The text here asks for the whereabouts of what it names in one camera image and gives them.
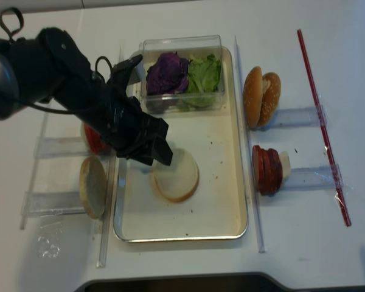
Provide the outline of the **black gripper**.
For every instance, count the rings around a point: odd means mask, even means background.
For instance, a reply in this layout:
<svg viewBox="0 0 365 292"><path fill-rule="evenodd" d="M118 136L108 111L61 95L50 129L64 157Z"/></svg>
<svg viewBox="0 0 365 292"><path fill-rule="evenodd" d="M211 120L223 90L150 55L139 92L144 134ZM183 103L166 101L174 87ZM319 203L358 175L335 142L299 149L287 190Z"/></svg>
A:
<svg viewBox="0 0 365 292"><path fill-rule="evenodd" d="M142 111L139 101L119 88L105 89L105 126L95 130L119 158L152 166L170 166L173 152L166 141L169 125Z"/></svg>

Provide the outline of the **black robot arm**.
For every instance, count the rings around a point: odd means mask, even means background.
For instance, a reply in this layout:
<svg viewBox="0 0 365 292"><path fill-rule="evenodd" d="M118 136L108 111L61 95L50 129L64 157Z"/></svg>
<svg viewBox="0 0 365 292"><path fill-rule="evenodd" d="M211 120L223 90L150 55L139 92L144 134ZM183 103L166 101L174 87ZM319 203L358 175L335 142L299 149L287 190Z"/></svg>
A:
<svg viewBox="0 0 365 292"><path fill-rule="evenodd" d="M116 64L104 80L64 30L43 29L32 40L0 39L0 120L54 99L63 114L77 116L118 157L169 165L167 123L143 112L138 99L126 94L141 61L137 55Z"/></svg>

